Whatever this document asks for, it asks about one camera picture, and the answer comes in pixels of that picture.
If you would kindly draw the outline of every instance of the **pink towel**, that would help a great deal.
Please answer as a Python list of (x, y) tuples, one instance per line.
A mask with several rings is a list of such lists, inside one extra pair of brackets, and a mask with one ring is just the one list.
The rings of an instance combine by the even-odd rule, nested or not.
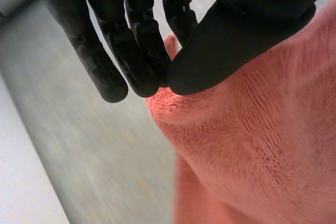
[(336, 1), (216, 87), (146, 102), (177, 152), (175, 224), (336, 223)]

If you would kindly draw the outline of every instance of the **gray floor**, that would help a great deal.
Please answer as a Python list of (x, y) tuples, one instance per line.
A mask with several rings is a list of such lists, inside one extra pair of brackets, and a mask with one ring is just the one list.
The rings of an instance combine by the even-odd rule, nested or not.
[[(198, 20), (213, 1), (193, 1)], [(167, 35), (161, 0), (154, 11)], [(118, 104), (99, 97), (43, 6), (0, 31), (0, 67), (71, 223), (171, 222), (168, 142), (134, 93)]]

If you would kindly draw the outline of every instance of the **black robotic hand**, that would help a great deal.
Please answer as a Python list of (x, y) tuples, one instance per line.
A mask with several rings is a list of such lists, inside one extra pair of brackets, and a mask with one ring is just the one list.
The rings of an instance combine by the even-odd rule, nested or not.
[(167, 81), (188, 95), (211, 88), (304, 27), (316, 0), (217, 0), (174, 58)]
[[(183, 46), (170, 64), (153, 17), (153, 0), (125, 0), (132, 30), (123, 0), (88, 1), (131, 87), (142, 97), (156, 93), (159, 83), (181, 95), (215, 86), (298, 32), (316, 9), (316, 0), (217, 0), (196, 26), (191, 0), (163, 0), (168, 24)], [(102, 97), (109, 102), (124, 99), (127, 84), (98, 40), (86, 1), (44, 2)]]
[[(98, 39), (86, 0), (42, 0), (64, 29), (91, 80), (108, 102), (119, 102), (128, 86)], [(154, 0), (88, 0), (113, 55), (136, 94), (149, 97), (166, 87), (171, 63), (153, 16)], [(184, 44), (197, 25), (191, 0), (163, 0), (166, 18)]]

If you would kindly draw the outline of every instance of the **fabric texture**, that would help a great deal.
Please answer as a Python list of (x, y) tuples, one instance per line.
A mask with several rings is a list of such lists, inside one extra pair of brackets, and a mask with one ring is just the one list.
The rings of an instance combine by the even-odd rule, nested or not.
[(174, 224), (336, 223), (335, 0), (219, 85), (146, 103), (176, 150)]

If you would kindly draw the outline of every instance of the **white wall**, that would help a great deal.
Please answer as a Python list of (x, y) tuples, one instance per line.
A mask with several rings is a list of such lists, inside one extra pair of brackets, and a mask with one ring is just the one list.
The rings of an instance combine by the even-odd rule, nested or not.
[(69, 224), (1, 74), (0, 224)]

